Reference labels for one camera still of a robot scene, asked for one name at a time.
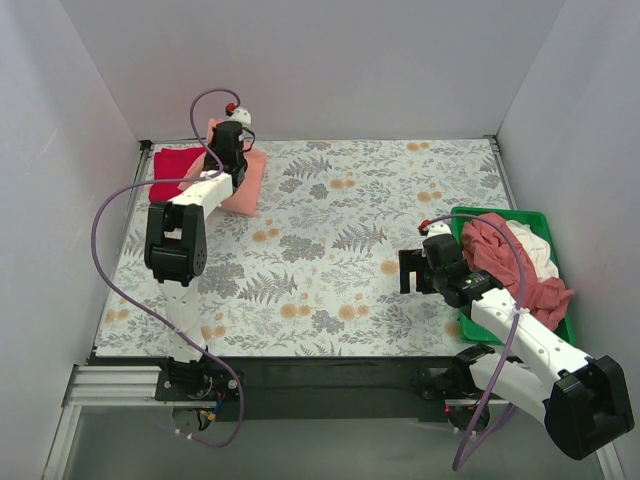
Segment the metal frame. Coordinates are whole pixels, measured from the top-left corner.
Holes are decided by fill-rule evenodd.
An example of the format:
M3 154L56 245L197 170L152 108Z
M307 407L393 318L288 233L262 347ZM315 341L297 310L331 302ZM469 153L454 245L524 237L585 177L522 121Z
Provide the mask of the metal frame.
M64 478L82 408L85 406L193 407L193 402L157 402L153 397L159 373L158 367L151 366L76 367L67 390L65 406L43 473L43 480ZM473 399L446 401L448 407L474 403ZM504 407L507 403L502 399L490 402L492 407L498 408ZM598 450L597 455L606 480L625 478L612 444Z
M498 145L498 139L495 135L485 135L483 138L489 140L489 144L491 145L491 152L493 153L493 156L496 159L496 163L498 164L500 179L502 180L504 191L507 194L509 207L512 210L516 210L518 206L516 205L516 199L513 197L513 191L511 190L511 185L509 184L509 179L507 178L507 171L505 170L504 163L502 162L502 155L500 153L500 145Z
M112 395L109 400L120 405L140 405L152 401L157 386L156 399L187 400L184 394L176 396L171 387L162 388L165 374L160 373L158 378L157 365L164 360L92 356L88 360L89 368L100 367L103 373L127 371L129 377L120 376L115 383L98 387L96 384L102 380L84 380L82 375L87 367L79 368L79 373L74 375L77 380L72 379L69 391L80 382L86 390L79 396L69 393L67 397L74 401L85 402L88 398L98 402L97 393L107 392ZM452 357L223 357L223 360L246 378L245 398L253 405L245 416L247 420L407 416L422 421L446 421L442 397L434 399L426 395L420 385L448 369ZM212 374L225 373L215 363L204 362ZM150 372L154 372L157 384L153 383ZM121 381L128 383L116 388ZM137 390L132 389L131 384L135 384ZM125 387L127 391L119 394L118 389ZM133 402L127 392L139 392L146 398L143 402ZM227 402L218 420L235 421L236 418L236 404Z

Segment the red cloth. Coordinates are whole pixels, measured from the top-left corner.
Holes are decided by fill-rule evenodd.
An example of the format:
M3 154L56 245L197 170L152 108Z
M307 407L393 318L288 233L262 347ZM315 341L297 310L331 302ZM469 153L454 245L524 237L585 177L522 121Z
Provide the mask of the red cloth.
M209 121L207 142L211 141L213 126L219 121L214 119ZM202 147L187 148L185 150L164 148L153 157L154 178L197 177L202 172L204 157L205 152ZM262 174L267 163L267 154L254 147L251 151L245 153L245 158L248 164L245 179L236 193L222 202L221 207L231 212L254 217L258 206ZM166 202L182 193L188 186L189 183L184 182L181 184L164 183L153 185L149 190L149 201Z
M575 295L575 290L567 289L559 278L538 282L536 269L529 255L507 226L506 220L495 213L487 213L482 217L498 225L518 249L524 263L527 284L523 306L545 327L555 330L567 313L569 299ZM462 244L471 270L486 270L500 280L514 298L517 297L520 288L518 264L500 233L486 223L472 220L462 229Z

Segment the white cloth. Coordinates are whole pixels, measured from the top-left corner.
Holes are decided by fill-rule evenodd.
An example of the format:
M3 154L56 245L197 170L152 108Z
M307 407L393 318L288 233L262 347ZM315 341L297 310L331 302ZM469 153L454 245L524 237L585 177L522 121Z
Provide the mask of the white cloth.
M529 225L523 225L515 220L508 220L507 226L529 255L536 269L538 281L544 282L551 277L558 278L558 267L551 261L551 247L549 247L549 244L531 232Z

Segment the pink pillow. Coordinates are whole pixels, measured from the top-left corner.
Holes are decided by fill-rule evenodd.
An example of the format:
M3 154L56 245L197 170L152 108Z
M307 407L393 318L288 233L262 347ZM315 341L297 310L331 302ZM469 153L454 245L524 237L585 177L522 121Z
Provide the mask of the pink pillow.
M207 143L211 141L213 127L222 120L211 119L207 127ZM235 213L242 213L250 217L256 215L258 196L262 185L262 175L267 165L267 154L253 147L244 154L247 159L247 173L244 182L236 193L222 202L221 207ZM162 149L154 156L154 177L162 178L193 178L200 175L204 165L204 148L188 148L185 150ZM179 195L189 183L153 185L149 190L150 202L166 202Z

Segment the gray floor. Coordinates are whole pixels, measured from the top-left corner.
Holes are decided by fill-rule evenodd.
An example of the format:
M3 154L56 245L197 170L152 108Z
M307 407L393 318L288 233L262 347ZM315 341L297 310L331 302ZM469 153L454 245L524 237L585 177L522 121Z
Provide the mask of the gray floor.
M170 410L84 408L65 479L604 478L595 455L582 462L565 457L522 413L457 473L451 462L461 435L418 429L409 420L247 422L239 440L220 451L154 419L170 425ZM221 439L232 427L214 424L206 433Z

